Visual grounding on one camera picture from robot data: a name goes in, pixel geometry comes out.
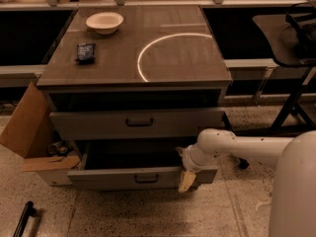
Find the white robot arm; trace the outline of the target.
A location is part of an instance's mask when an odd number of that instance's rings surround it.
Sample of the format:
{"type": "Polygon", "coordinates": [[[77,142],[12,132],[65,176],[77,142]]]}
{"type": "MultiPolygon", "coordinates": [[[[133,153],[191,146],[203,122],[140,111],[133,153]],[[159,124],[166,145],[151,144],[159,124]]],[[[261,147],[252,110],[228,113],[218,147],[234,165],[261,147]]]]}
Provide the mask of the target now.
{"type": "Polygon", "coordinates": [[[316,131],[296,137],[238,136],[205,129],[197,142],[180,150],[183,172],[179,191],[186,192],[214,157],[230,154],[256,159],[276,169],[269,237],[316,237],[316,131]]]}

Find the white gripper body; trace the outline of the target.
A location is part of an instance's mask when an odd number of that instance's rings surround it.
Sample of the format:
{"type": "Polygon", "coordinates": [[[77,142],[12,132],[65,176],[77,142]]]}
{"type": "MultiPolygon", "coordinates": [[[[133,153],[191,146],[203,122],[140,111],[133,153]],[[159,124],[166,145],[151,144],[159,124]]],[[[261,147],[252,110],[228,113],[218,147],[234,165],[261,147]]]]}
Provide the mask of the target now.
{"type": "Polygon", "coordinates": [[[182,163],[186,171],[198,173],[214,161],[215,155],[213,148],[195,143],[182,149],[182,163]]]}

